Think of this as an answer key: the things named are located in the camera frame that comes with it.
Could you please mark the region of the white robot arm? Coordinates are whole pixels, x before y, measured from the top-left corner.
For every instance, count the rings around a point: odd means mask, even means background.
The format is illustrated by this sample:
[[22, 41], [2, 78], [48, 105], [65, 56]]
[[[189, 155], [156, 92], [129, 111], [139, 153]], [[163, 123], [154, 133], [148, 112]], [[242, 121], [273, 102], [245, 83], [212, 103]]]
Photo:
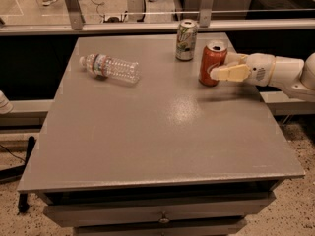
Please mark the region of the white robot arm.
[[314, 55], [303, 61], [263, 53], [246, 55], [229, 52], [224, 64], [214, 68], [210, 77], [217, 81], [273, 87], [289, 98], [315, 101]]

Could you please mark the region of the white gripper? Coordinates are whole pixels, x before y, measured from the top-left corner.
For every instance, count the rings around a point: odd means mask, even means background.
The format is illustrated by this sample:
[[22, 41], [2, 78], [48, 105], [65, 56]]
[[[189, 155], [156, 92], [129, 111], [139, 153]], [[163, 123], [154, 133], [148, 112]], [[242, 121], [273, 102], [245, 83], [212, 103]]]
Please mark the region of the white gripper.
[[213, 80], [243, 82], [255, 86], [266, 86], [270, 80], [276, 57], [270, 54], [251, 55], [228, 52], [224, 64], [210, 72]]

